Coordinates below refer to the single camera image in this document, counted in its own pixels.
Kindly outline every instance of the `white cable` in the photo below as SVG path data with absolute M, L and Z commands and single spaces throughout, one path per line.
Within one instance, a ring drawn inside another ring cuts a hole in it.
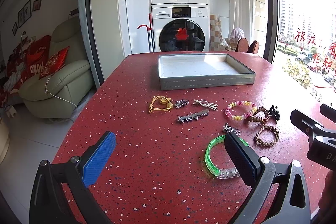
M 68 101 L 68 100 L 66 100 L 66 99 L 57 97 L 56 95 L 53 95 L 53 94 L 48 90 L 47 85 L 48 85 L 49 80 L 50 80 L 50 78 L 51 78 L 52 76 L 50 76 L 50 77 L 48 78 L 48 80 L 45 82 L 45 85 L 44 85 L 44 93 L 45 93 L 45 95 L 48 95 L 48 93 L 49 93 L 51 96 L 54 96 L 54 97 L 56 97 L 56 98 L 58 98 L 58 99 L 61 99 L 61 100 L 63 100 L 63 101 L 66 101 L 66 102 L 68 102 L 68 103 L 70 103 L 70 104 L 73 104 L 73 105 L 75 106 L 75 108 L 76 108 L 76 111 L 77 111 L 77 116 L 76 116 L 76 118 L 77 118 L 77 117 L 79 116 L 79 112 L 78 112 L 78 107 L 77 107 L 74 103 L 72 103 L 72 102 L 70 102 L 70 101 Z

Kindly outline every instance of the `tile floor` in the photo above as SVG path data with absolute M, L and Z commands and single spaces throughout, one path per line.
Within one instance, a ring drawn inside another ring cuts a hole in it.
M 83 100 L 79 112 L 93 94 L 94 91 L 90 92 Z M 24 104 L 14 107 L 17 111 L 14 118 L 4 117 L 10 143 L 0 164 L 0 190 L 17 218 L 22 224 L 28 224 L 30 196 L 38 165 L 41 160 L 53 160 L 77 112 L 74 111 L 72 120 L 51 122 L 34 117 Z

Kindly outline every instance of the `blue gripper pad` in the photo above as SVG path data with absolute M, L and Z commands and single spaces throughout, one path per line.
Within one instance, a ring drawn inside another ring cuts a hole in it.
M 257 183 L 257 170 L 238 142 L 244 146 L 239 139 L 236 141 L 231 134 L 226 134 L 224 141 L 225 150 L 232 159 L 244 183 L 254 187 Z M 245 149 L 252 150 L 252 152 L 256 155 L 254 159 L 259 158 L 251 147 L 245 146 Z
M 110 132 L 83 166 L 82 180 L 85 187 L 95 184 L 115 147 L 116 136 Z

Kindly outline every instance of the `gray box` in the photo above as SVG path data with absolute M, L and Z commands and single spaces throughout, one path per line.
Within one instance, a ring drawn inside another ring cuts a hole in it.
M 251 85 L 255 72 L 229 54 L 195 53 L 160 55 L 161 90 Z

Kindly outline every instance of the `glowing green wristband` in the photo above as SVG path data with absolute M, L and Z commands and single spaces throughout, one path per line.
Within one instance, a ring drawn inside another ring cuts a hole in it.
M 230 179 L 230 178 L 240 177 L 240 175 L 238 173 L 238 170 L 236 168 L 219 169 L 211 161 L 211 158 L 210 158 L 211 149 L 216 144 L 223 143 L 224 139 L 225 139 L 225 135 L 222 135 L 222 136 L 219 136 L 219 137 L 213 139 L 209 143 L 208 148 L 205 152 L 205 164 L 207 165 L 209 171 L 219 179 Z M 249 144 L 246 141 L 244 141 L 241 138 L 239 138 L 239 139 L 243 142 L 244 145 L 249 146 Z

